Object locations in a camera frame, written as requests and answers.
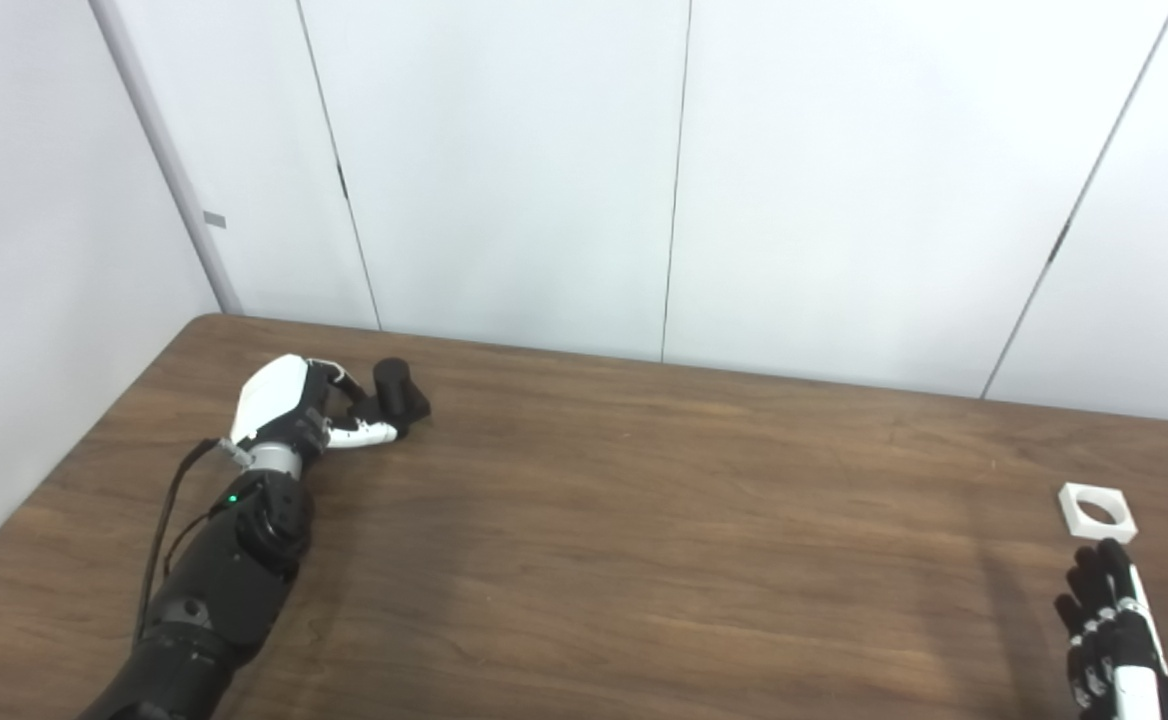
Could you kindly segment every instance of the white wall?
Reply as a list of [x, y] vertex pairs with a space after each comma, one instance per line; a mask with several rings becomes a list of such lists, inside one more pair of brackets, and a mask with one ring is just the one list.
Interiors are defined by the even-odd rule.
[[665, 356], [978, 396], [1168, 0], [697, 0]]
[[[249, 313], [965, 396], [1168, 13], [95, 2], [228, 215], [214, 249]], [[1160, 119], [1114, 152], [1138, 132], [1146, 158], [1101, 168], [992, 396], [1168, 416], [1168, 349], [1145, 347], [1168, 338], [1168, 258], [1132, 231], [1168, 228], [1168, 92], [1141, 102]]]
[[1168, 32], [988, 397], [1168, 418]]
[[96, 0], [250, 316], [375, 328], [296, 0]]
[[384, 328], [660, 356], [684, 0], [303, 5]]
[[0, 524], [214, 310], [90, 6], [0, 0]]

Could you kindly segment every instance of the robotic arm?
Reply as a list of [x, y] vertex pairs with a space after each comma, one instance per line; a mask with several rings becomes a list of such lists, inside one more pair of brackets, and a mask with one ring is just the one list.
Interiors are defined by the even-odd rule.
[[1079, 720], [1168, 720], [1168, 666], [1140, 572], [1114, 539], [1082, 547], [1055, 598]]
[[[220, 442], [244, 470], [206, 511], [206, 526], [142, 607], [131, 656], [78, 720], [213, 715], [232, 674], [264, 646], [308, 551], [304, 470], [332, 448], [406, 437], [429, 415], [405, 361], [380, 361], [374, 381], [368, 396], [340, 365], [298, 355], [246, 381]], [[338, 418], [325, 414], [332, 388], [352, 402]]]

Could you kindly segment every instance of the black cylinder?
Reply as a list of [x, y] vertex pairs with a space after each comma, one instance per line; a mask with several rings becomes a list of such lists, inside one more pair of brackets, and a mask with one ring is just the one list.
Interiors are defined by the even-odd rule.
[[406, 387], [411, 382], [411, 368], [410, 365], [406, 365], [406, 360], [402, 360], [401, 356], [387, 356], [375, 364], [373, 375], [378, 409], [388, 418], [405, 415], [406, 410], [410, 410], [410, 395], [406, 395]]

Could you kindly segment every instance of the brown tabletop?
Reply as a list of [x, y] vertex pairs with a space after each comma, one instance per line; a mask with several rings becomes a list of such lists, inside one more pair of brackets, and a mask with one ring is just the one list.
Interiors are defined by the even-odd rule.
[[224, 720], [1073, 716], [1068, 480], [1127, 493], [1168, 648], [1163, 421], [207, 316], [0, 529], [0, 719], [112, 678], [169, 475], [284, 352], [405, 356], [434, 417], [311, 471]]

